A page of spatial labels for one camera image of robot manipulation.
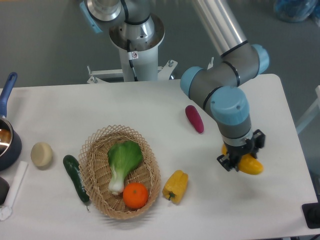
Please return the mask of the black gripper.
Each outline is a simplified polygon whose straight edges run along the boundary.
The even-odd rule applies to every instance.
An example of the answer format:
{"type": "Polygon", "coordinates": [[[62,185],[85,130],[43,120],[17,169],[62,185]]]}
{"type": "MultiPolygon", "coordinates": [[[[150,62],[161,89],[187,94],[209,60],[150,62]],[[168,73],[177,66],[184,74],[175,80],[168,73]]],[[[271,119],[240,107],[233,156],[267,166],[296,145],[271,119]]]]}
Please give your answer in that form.
{"type": "Polygon", "coordinates": [[[252,139],[246,139],[244,143],[236,145],[234,142],[229,144],[224,142],[227,153],[217,157],[217,161],[228,172],[231,170],[239,171],[239,163],[242,156],[251,154],[255,159],[258,158],[259,149],[265,146],[266,135],[257,129],[253,132],[252,139]]]}

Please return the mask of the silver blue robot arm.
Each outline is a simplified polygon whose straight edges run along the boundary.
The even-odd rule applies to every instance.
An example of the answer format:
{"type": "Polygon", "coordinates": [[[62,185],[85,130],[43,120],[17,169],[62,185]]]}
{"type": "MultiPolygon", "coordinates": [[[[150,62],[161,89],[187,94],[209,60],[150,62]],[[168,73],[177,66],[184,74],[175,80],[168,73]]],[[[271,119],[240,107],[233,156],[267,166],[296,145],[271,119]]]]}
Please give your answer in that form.
{"type": "MultiPolygon", "coordinates": [[[[261,45],[247,41],[226,1],[195,0],[193,5],[222,62],[208,69],[187,69],[180,88],[217,123],[226,149],[218,162],[227,171],[243,171],[245,155],[256,157],[265,135],[252,129],[249,103],[240,86],[268,68],[269,55],[261,45]]],[[[158,46],[165,30],[149,1],[84,0],[80,6],[94,29],[108,30],[126,82],[159,79],[158,46]]]]}

